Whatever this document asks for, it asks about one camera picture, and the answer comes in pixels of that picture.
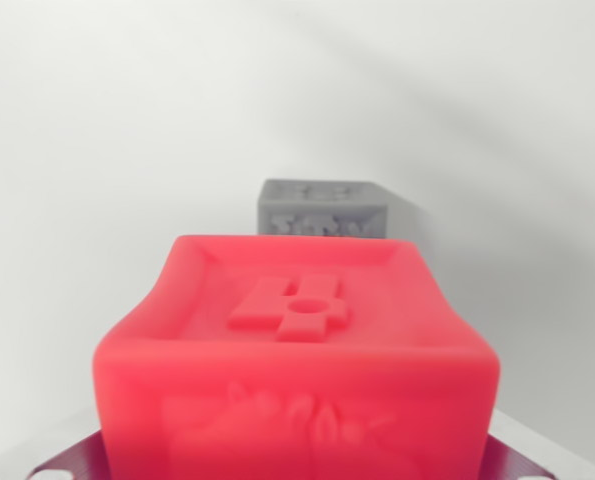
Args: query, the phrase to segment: gray cube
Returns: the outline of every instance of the gray cube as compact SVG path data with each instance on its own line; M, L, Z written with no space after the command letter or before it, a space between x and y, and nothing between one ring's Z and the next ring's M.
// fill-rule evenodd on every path
M260 234L386 237L388 192L370 182L267 180L258 208Z

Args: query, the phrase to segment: white wall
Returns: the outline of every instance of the white wall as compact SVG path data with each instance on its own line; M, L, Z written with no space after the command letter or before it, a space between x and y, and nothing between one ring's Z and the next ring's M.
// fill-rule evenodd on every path
M0 0L0 451L272 176L429 212L500 407L595 461L595 1L554 0Z

